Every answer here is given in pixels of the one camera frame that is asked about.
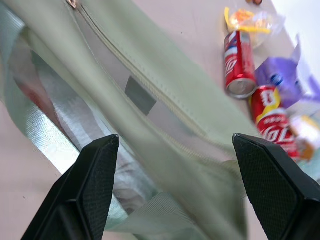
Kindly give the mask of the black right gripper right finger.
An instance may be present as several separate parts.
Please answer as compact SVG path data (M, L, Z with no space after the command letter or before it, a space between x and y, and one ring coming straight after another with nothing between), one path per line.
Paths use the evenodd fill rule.
M239 133L232 143L268 240L320 240L320 185L278 144Z

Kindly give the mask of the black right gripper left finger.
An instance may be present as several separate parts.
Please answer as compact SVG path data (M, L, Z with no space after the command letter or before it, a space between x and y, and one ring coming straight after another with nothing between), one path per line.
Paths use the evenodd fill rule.
M85 146L54 183L21 240L102 240L118 149L116 134Z

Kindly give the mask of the light green zippered pouch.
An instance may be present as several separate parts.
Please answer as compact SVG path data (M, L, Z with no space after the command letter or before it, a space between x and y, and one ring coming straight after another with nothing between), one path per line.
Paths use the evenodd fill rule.
M0 0L0 100L52 163L119 140L83 199L125 240L247 240L232 144L256 129L133 0Z

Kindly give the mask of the yellow and white snack packet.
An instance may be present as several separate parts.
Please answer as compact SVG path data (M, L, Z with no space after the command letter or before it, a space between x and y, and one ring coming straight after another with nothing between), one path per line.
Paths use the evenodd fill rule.
M310 161L320 149L320 126L307 115L293 115L289 121L290 129L296 137L299 158Z

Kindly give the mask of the red and yellow cola can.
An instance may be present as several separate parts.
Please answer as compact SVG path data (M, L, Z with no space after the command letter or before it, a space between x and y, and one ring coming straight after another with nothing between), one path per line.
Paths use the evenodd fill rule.
M249 98L252 120L263 139L278 144L294 160L300 158L296 137L278 89L273 85L259 86Z

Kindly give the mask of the purple snack wrapper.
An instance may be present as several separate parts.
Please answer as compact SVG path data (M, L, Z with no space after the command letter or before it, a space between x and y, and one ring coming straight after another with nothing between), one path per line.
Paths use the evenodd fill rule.
M320 107L320 83L304 60L300 37L290 58L268 57L256 70L259 86L275 86L282 105L288 109L298 102Z

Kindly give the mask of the clear bag of yellow snacks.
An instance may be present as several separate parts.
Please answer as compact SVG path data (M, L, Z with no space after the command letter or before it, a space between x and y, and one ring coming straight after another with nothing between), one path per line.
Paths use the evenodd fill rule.
M279 34L285 23L285 17L271 14L265 10L251 12L242 8L224 8L224 20L229 33L246 32L250 36L253 49Z

